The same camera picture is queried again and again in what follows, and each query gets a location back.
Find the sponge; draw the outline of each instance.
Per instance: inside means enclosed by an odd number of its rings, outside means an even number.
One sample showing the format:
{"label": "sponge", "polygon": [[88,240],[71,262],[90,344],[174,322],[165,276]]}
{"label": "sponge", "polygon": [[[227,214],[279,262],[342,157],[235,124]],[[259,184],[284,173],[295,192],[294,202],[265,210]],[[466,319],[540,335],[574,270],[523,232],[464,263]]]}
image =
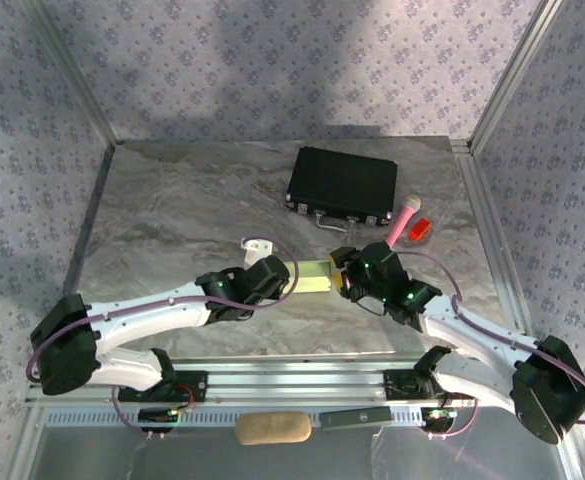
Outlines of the sponge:
{"label": "sponge", "polygon": [[305,442],[312,422],[303,412],[246,413],[236,421],[236,439],[241,445],[271,445]]}

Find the marble surface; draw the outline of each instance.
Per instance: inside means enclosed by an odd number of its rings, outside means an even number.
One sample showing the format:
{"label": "marble surface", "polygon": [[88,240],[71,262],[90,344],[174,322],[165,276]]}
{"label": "marble surface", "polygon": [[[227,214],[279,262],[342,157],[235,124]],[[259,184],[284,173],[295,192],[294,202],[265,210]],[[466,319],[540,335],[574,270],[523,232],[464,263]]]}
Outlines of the marble surface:
{"label": "marble surface", "polygon": [[[207,271],[243,264],[240,240],[274,236],[300,260],[325,259],[342,245],[363,247],[387,229],[358,225],[351,233],[318,229],[284,207],[297,151],[304,145],[394,160],[395,205],[421,197],[433,233],[418,247],[457,277],[465,306],[507,325],[465,186],[444,137],[250,143],[134,143],[116,149],[79,280],[86,302],[158,293]],[[452,293],[437,267],[405,256],[415,276]],[[134,342],[172,358],[234,355],[419,353],[432,343],[389,317],[371,315],[336,292],[298,294],[247,322],[184,329]]]}

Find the cable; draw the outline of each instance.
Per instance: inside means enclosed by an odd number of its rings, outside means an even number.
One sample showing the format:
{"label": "cable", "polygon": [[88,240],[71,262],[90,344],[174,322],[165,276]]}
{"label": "cable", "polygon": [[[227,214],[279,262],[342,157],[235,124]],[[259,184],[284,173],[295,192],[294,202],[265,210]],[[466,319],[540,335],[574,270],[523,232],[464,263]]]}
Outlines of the cable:
{"label": "cable", "polygon": [[[454,287],[454,290],[455,290],[455,294],[452,296],[452,299],[451,299],[452,300],[452,309],[454,310],[454,313],[461,319],[461,321],[463,321],[463,323],[465,323],[466,325],[473,328],[474,330],[476,330],[476,331],[478,331],[478,332],[480,332],[480,333],[482,333],[482,334],[484,334],[484,335],[486,335],[494,340],[497,340],[499,342],[508,343],[508,344],[511,343],[514,348],[518,348],[520,350],[523,350],[524,352],[528,352],[530,354],[533,354],[533,355],[536,355],[536,356],[542,358],[543,360],[548,362],[550,365],[562,370],[566,375],[572,377],[573,380],[576,380],[578,383],[583,385],[583,387],[585,388],[585,376],[581,375],[579,372],[574,370],[572,367],[566,365],[565,363],[561,362],[560,360],[557,360],[553,356],[551,356],[545,352],[542,352],[536,348],[529,347],[528,345],[522,344],[520,342],[516,342],[516,341],[512,342],[511,339],[503,337],[503,336],[499,335],[498,333],[494,333],[491,330],[488,330],[487,328],[482,327],[481,325],[477,325],[472,320],[470,320],[468,317],[466,317],[465,314],[461,311],[460,305],[459,305],[459,302],[463,301],[463,297],[461,295],[461,289],[459,288],[459,284],[457,283],[456,279],[454,278],[454,276],[452,275],[450,270],[448,270],[445,267],[445,265],[443,265],[443,263],[441,263],[439,260],[432,257],[431,255],[428,255],[427,253],[422,253],[422,252],[403,251],[403,252],[396,252],[396,253],[398,255],[416,255],[419,257],[425,257],[428,260],[432,261],[434,264],[436,264],[439,268],[441,268],[441,270],[443,270],[443,272],[447,275],[448,279],[452,283],[452,286]],[[585,420],[579,420],[576,423],[579,425],[585,425]]]}
{"label": "cable", "polygon": [[382,315],[382,314],[380,314],[380,313],[373,312],[373,311],[372,311],[372,310],[370,310],[369,308],[367,308],[367,307],[364,307],[364,306],[363,306],[363,305],[361,305],[359,302],[354,302],[354,303],[356,303],[356,304],[357,304],[359,307],[361,307],[361,308],[362,308],[363,310],[365,310],[366,312],[368,312],[368,313],[371,313],[372,315],[376,315],[377,317],[382,317],[382,316],[383,316],[383,315]]}
{"label": "cable", "polygon": [[114,411],[116,412],[116,416],[119,417],[119,420],[121,420],[121,423],[123,425],[125,425],[126,427],[128,427],[130,430],[138,433],[139,435],[143,435],[144,437],[147,437],[148,436],[147,432],[144,432],[141,429],[141,427],[133,425],[132,423],[129,422],[129,420],[127,418],[125,418],[125,415],[121,411],[121,406],[119,405],[119,399],[118,399],[119,388],[120,387],[118,387],[117,385],[112,385],[112,406],[114,407]]}
{"label": "cable", "polygon": [[434,432],[428,432],[428,435],[432,435],[433,437],[456,437],[457,435],[461,435],[462,433],[465,433],[468,431],[468,429],[472,426],[472,424],[474,423],[474,420],[476,420],[476,416],[479,413],[479,400],[478,399],[474,399],[474,408],[472,409],[472,414],[470,415],[470,418],[468,419],[467,422],[465,422],[465,425],[463,425],[461,428],[454,430],[453,432],[447,432],[447,433],[434,433]]}
{"label": "cable", "polygon": [[190,389],[190,387],[188,387],[187,385],[175,385],[174,388],[176,388],[177,390],[178,389],[187,390],[188,395],[190,396],[188,403],[183,404],[183,405],[179,405],[174,410],[183,410],[184,408],[188,408],[190,405],[192,406],[192,408],[194,408],[196,406],[196,401],[194,400],[194,394],[192,393],[192,390]]}
{"label": "cable", "polygon": [[[228,307],[234,307],[234,308],[238,308],[241,310],[252,310],[252,311],[265,310],[267,308],[272,308],[272,307],[275,307],[277,305],[280,305],[285,300],[287,300],[290,295],[292,295],[292,293],[296,289],[296,286],[299,283],[299,277],[300,277],[299,262],[296,259],[296,256],[294,255],[294,253],[292,253],[292,250],[290,250],[288,247],[286,247],[285,245],[283,245],[281,242],[279,242],[277,240],[274,240],[274,239],[269,238],[269,237],[264,237],[264,236],[253,236],[253,237],[245,238],[244,242],[249,242],[251,240],[265,240],[267,242],[272,242],[274,245],[276,245],[277,248],[283,250],[288,255],[292,264],[294,265],[294,280],[292,281],[292,285],[290,286],[290,289],[286,293],[284,293],[281,296],[281,298],[279,298],[278,300],[275,300],[272,303],[268,303],[266,305],[246,305],[243,303],[233,302],[232,300],[226,300],[224,298],[212,297],[212,296],[208,296],[208,295],[189,295],[189,296],[185,295],[185,296],[180,296],[180,297],[174,297],[172,299],[165,299],[165,300],[159,300],[156,302],[146,303],[144,305],[138,305],[136,307],[128,307],[128,308],[122,308],[120,310],[115,310],[115,311],[108,313],[109,318],[117,318],[117,317],[122,317],[122,316],[126,316],[126,315],[134,315],[134,314],[144,313],[144,312],[147,312],[150,310],[154,310],[154,309],[159,308],[159,307],[181,305],[181,304],[190,303],[190,302],[214,302],[214,303],[220,303],[221,305],[227,305]],[[84,325],[88,325],[90,323],[100,322],[100,321],[103,321],[105,319],[106,318],[104,315],[95,315],[94,317],[85,317],[85,318],[82,318],[81,320],[77,320],[76,322],[73,322],[73,323],[70,323],[69,325],[66,325],[65,327],[59,329],[58,331],[56,331],[55,333],[50,335],[43,343],[41,343],[41,345],[39,345],[34,350],[34,353],[32,353],[30,360],[28,360],[28,363],[25,367],[25,376],[27,377],[27,379],[32,383],[41,383],[41,379],[35,377],[33,374],[34,366],[36,365],[39,358],[41,357],[41,354],[45,350],[47,350],[50,347],[50,345],[52,345],[56,340],[58,340],[63,335],[65,335],[66,333],[68,333],[76,328],[82,327]]]}

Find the patterned wallpaper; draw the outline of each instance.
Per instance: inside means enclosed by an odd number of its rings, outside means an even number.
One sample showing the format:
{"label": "patterned wallpaper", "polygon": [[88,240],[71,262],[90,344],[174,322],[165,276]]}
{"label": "patterned wallpaper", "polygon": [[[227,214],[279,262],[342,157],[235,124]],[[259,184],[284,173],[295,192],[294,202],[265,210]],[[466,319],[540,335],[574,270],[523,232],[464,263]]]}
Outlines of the patterned wallpaper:
{"label": "patterned wallpaper", "polygon": [[104,150],[21,4],[0,0],[0,473],[28,335],[59,297]]}
{"label": "patterned wallpaper", "polygon": [[468,138],[539,0],[50,3],[119,139]]}
{"label": "patterned wallpaper", "polygon": [[564,2],[479,159],[536,329],[585,367],[585,0]]}

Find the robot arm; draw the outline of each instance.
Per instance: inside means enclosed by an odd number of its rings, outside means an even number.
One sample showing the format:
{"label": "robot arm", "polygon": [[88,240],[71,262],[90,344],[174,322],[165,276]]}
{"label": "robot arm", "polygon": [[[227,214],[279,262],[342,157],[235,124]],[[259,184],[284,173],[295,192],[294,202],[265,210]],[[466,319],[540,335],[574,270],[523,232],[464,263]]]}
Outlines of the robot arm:
{"label": "robot arm", "polygon": [[[330,262],[333,282],[342,297],[352,302],[376,299],[398,323],[444,340],[478,360],[436,347],[415,367],[425,390],[458,392],[482,405],[504,408],[530,432],[552,444],[559,443],[585,412],[584,382],[574,378],[583,378],[583,372],[558,338],[539,341],[460,307],[457,298],[410,279],[385,242],[360,251],[342,247],[331,253]],[[574,375],[559,365],[567,366]],[[391,386],[400,390],[400,385]]]}
{"label": "robot arm", "polygon": [[[289,276],[281,260],[268,256],[247,270],[208,273],[167,292],[125,302],[85,305],[78,294],[66,296],[32,332],[35,354],[26,374],[40,381],[46,395],[107,384],[154,389],[159,398],[176,382],[166,352],[119,345],[177,328],[247,320],[261,301],[281,298]],[[40,379],[31,375],[34,364]]]}
{"label": "robot arm", "polygon": [[[483,406],[510,411],[533,434],[553,444],[585,412],[583,384],[539,357],[557,359],[582,376],[559,339],[550,336],[540,342],[463,309],[455,297],[410,279],[385,242],[360,251],[339,248],[330,254],[330,262],[332,281],[342,297],[352,302],[375,299],[396,322],[468,355],[435,347],[413,372],[384,372],[388,401],[472,397]],[[283,299],[289,276],[283,262],[268,255],[247,269],[208,273],[173,290],[125,302],[85,305],[80,295],[64,297],[31,335],[35,354],[28,372],[36,364],[40,380],[31,373],[28,378],[40,381],[46,395],[108,384],[133,389],[135,398],[142,392],[146,400],[163,401],[177,386],[166,352],[136,352],[120,345],[177,328],[246,320],[253,310],[264,308],[257,306],[262,300]]]}

